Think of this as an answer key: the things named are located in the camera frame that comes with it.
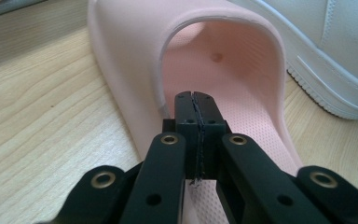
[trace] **white sneaker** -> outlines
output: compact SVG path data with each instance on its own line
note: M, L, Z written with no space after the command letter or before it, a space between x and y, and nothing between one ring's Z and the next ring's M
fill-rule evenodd
M288 72L320 106L358 119L358 1L230 1L275 25Z

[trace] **wood grain surface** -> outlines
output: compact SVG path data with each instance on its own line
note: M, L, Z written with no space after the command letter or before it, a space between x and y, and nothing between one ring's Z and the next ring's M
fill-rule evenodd
M358 120L326 113L290 77L285 116L305 164L358 188ZM88 170L138 162L90 48L87 1L0 16L0 223L50 220Z

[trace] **sneaker sole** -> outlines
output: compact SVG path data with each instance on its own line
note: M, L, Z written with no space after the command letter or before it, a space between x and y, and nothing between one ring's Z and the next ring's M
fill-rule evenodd
M273 7L256 0L232 2L260 14L278 29L287 52L287 72L318 105L338 117L358 119L355 76L319 50Z

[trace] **pink slide sandal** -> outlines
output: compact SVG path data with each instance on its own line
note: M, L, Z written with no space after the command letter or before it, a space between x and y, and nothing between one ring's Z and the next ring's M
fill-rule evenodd
M182 91L211 95L232 132L286 173L301 161L283 118L284 52L265 19L224 0L90 0L89 33L142 159ZM227 222L213 181L187 187L184 222Z

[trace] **metal screw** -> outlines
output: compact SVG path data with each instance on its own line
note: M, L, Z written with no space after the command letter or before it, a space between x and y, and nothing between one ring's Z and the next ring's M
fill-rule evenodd
M91 179L91 185L95 189L104 189L113 184L116 180L115 174L108 171L101 171Z
M161 138L161 142L165 145L173 145L177 143L179 139L175 135L165 135Z
M242 146L242 145L245 145L248 141L246 140L246 138L242 137L242 136L237 136L237 135L234 135L234 136L231 136L229 138L229 141L232 143L232 144L235 144L235 145L238 145L238 146Z
M334 189L338 186L338 182L331 175L322 172L310 173L310 179L317 185L327 189Z

